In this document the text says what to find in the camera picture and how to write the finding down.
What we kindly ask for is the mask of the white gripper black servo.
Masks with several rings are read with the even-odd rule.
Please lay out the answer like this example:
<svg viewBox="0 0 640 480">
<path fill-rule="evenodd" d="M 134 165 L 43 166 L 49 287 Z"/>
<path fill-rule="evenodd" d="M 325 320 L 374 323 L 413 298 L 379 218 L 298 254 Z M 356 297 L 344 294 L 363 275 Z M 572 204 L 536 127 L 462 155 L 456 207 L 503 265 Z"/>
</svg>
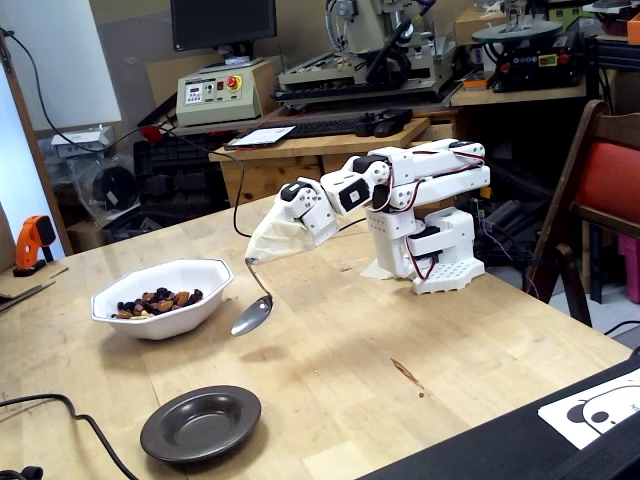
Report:
<svg viewBox="0 0 640 480">
<path fill-rule="evenodd" d="M 337 214 L 318 181 L 299 177 L 285 184 L 278 196 L 282 215 L 298 227 L 307 249 L 313 249 L 338 232 Z"/>
</svg>

